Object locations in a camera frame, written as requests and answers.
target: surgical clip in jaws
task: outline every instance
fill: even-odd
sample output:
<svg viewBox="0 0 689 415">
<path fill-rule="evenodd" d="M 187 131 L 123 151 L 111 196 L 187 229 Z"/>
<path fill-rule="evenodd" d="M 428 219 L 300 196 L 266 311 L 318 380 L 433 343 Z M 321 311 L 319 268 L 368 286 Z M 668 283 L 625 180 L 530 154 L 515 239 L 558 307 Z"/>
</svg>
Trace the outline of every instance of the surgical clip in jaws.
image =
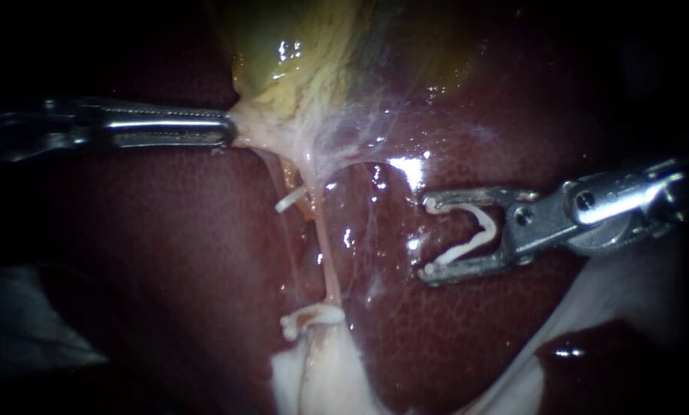
<svg viewBox="0 0 689 415">
<path fill-rule="evenodd" d="M 660 237 L 687 216 L 689 158 L 668 158 L 632 168 L 565 181 L 554 193 L 514 188 L 478 188 L 428 192 L 421 199 L 428 213 L 461 208 L 476 214 L 484 230 L 455 252 L 452 247 L 418 270 L 428 285 L 465 281 L 531 263 L 549 247 L 566 247 L 594 257 L 610 254 L 647 237 Z M 503 209 L 505 224 L 492 254 L 460 259 L 493 240 L 493 221 L 481 211 Z"/>
</svg>

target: metal instrument jaw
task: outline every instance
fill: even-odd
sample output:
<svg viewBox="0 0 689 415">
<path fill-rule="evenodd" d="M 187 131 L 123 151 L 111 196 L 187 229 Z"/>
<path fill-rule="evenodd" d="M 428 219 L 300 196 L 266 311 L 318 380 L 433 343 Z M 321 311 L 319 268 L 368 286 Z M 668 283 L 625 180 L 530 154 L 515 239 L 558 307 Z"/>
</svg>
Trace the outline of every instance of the metal instrument jaw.
<svg viewBox="0 0 689 415">
<path fill-rule="evenodd" d="M 0 162 L 56 150 L 225 148 L 235 136 L 223 111 L 93 97 L 0 100 Z"/>
<path fill-rule="evenodd" d="M 493 205 L 503 209 L 505 224 L 494 253 L 467 259 L 442 254 L 417 274 L 429 285 L 459 282 L 529 264 L 549 247 L 593 257 L 660 237 L 684 220 L 688 171 L 689 158 L 668 158 L 565 181 L 543 198 L 513 188 L 429 192 L 422 204 L 432 214 Z"/>
</svg>

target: surgical clip applier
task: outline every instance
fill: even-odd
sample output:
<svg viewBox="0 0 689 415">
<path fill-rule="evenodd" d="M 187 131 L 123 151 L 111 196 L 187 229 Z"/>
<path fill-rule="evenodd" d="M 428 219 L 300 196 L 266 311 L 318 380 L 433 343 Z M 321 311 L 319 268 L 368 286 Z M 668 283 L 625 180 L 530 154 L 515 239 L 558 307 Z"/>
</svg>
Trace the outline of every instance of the surgical clip applier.
<svg viewBox="0 0 689 415">
<path fill-rule="evenodd" d="M 493 205 L 503 209 L 505 225 L 492 254 L 443 254 L 418 269 L 418 276 L 429 285 L 459 282 L 529 264 L 549 247 L 593 257 L 660 237 L 687 218 L 688 179 L 689 157 L 666 158 L 565 181 L 543 198 L 513 188 L 429 192 L 421 201 L 432 214 Z"/>
</svg>

